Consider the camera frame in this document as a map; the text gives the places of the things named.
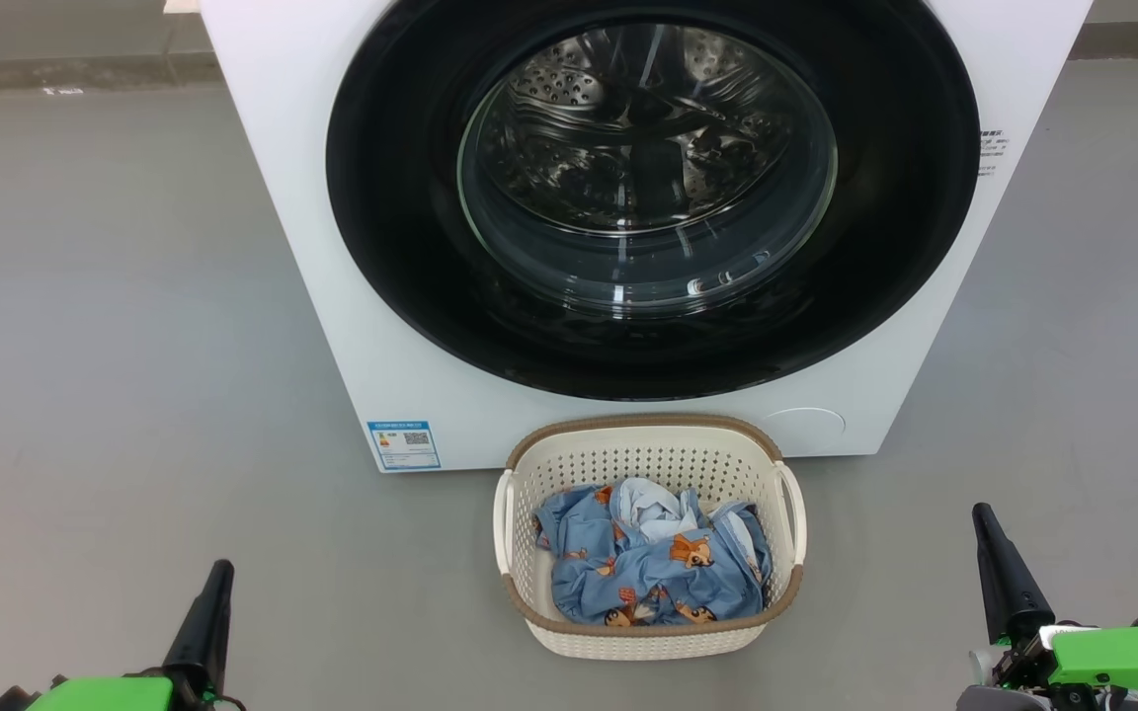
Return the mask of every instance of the clothes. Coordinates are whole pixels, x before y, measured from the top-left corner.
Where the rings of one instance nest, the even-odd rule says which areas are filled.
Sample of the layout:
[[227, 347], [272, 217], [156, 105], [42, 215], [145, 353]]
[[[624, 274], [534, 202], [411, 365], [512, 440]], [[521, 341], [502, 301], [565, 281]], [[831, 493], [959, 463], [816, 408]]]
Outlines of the clothes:
[[552, 598], [574, 622], [701, 625], [762, 612], [772, 557], [752, 505], [732, 501], [706, 516], [695, 490], [674, 497], [632, 479], [547, 497], [535, 528], [556, 557]]

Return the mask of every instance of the beige plastic basket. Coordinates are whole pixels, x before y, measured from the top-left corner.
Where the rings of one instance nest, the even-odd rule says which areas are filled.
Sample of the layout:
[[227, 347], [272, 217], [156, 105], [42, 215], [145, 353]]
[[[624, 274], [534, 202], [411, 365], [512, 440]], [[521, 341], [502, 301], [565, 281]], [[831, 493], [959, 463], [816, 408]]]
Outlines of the beige plastic basket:
[[[695, 487], [712, 512], [750, 501], [773, 555], [767, 607], [759, 615], [707, 625], [575, 625], [551, 597], [551, 553], [535, 545], [533, 516], [558, 490], [583, 482], [646, 477]], [[627, 415], [552, 424], [520, 441], [494, 490], [494, 557], [503, 585], [544, 647], [584, 659], [682, 659], [735, 652], [785, 611], [802, 584], [807, 527], [802, 490], [781, 450], [750, 423], [719, 415]]]

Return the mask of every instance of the gray floor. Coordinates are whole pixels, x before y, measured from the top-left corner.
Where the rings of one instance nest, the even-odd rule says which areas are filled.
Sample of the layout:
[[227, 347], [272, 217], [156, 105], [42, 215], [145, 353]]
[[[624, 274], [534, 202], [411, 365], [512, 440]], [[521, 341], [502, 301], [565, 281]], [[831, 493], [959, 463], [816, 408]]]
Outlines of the gray floor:
[[152, 665], [236, 562], [249, 708], [949, 708], [968, 509], [1063, 617], [1138, 615], [1138, 64], [1071, 64], [885, 449], [798, 461], [793, 610], [747, 651], [543, 652], [493, 473], [378, 476], [221, 91], [0, 98], [0, 692]]

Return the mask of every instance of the washing machine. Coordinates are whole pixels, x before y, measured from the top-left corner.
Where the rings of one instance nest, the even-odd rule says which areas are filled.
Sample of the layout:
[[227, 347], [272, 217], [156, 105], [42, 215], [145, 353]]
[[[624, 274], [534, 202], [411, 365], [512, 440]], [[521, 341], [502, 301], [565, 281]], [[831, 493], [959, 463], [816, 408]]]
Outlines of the washing machine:
[[1089, 0], [204, 0], [382, 471], [880, 449]]

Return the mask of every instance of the white basket handle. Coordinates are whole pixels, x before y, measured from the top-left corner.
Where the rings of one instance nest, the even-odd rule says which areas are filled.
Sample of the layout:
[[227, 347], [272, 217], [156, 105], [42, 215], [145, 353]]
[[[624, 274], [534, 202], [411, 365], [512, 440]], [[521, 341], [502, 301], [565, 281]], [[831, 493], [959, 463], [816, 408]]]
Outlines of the white basket handle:
[[786, 468], [784, 462], [776, 462], [775, 468], [781, 472], [784, 495], [790, 497], [790, 509], [793, 509], [793, 521], [790, 523], [793, 527], [793, 564], [802, 565], [805, 562], [805, 539], [807, 539], [802, 487], [798, 486], [798, 480], [793, 476], [793, 469]]
[[506, 520], [510, 512], [506, 499], [511, 495], [511, 487], [509, 486], [511, 480], [512, 470], [508, 469], [497, 479], [497, 486], [494, 487], [494, 562], [497, 563], [497, 572], [501, 576], [509, 574], [506, 559], [509, 557], [509, 551], [512, 548], [510, 541], [506, 540], [506, 531], [511, 527], [509, 520]]

